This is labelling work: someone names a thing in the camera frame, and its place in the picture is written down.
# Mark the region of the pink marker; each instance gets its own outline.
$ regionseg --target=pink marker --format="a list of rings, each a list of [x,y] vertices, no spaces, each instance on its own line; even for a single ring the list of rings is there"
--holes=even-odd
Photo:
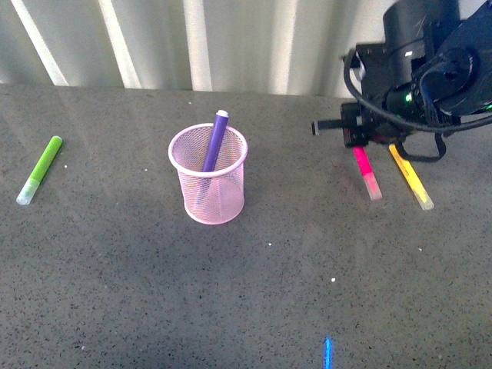
[[[369,158],[366,155],[364,147],[357,146],[352,148],[352,150],[354,151],[355,160],[357,160],[357,164],[361,170],[362,178],[366,184],[367,191],[369,192],[369,197],[372,201],[382,199],[383,195],[381,194],[379,185],[376,182],[376,177],[374,177],[371,163],[369,162]]]

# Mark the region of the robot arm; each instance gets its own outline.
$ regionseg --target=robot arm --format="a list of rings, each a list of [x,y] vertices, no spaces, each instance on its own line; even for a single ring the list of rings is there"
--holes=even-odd
[[[386,42],[356,45],[344,57],[344,80],[357,102],[341,106],[341,120],[317,121],[313,133],[343,128],[346,147],[369,141],[395,144],[407,160],[436,161],[443,136],[492,123],[492,116],[462,123],[492,109],[492,1],[460,21],[457,0],[400,0],[384,14]],[[362,92],[351,69],[364,71]],[[403,149],[416,131],[435,134],[439,155]]]

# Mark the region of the pink mesh pencil cup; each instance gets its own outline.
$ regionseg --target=pink mesh pencil cup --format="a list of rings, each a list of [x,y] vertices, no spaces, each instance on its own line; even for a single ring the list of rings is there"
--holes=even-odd
[[[168,154],[178,170],[188,215],[200,223],[222,224],[237,217],[244,206],[248,144],[241,133],[227,126],[214,171],[202,171],[212,127],[212,123],[202,123],[179,132]]]

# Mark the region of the corrugated metal wall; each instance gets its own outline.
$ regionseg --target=corrugated metal wall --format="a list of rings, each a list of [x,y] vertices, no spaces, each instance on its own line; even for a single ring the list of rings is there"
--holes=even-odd
[[[0,0],[0,82],[346,96],[339,56],[394,2]]]

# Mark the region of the yellow marker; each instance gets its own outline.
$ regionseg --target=yellow marker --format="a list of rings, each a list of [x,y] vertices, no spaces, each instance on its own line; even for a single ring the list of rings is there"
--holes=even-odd
[[[394,145],[390,145],[390,153],[393,155],[393,159],[397,162],[398,167],[400,167],[401,173],[405,177],[410,186],[411,190],[414,192],[418,203],[421,205],[422,209],[430,210],[434,208],[434,203],[427,191],[425,191],[421,180],[415,173],[414,168],[409,161],[403,159],[400,154],[398,154],[397,148]]]

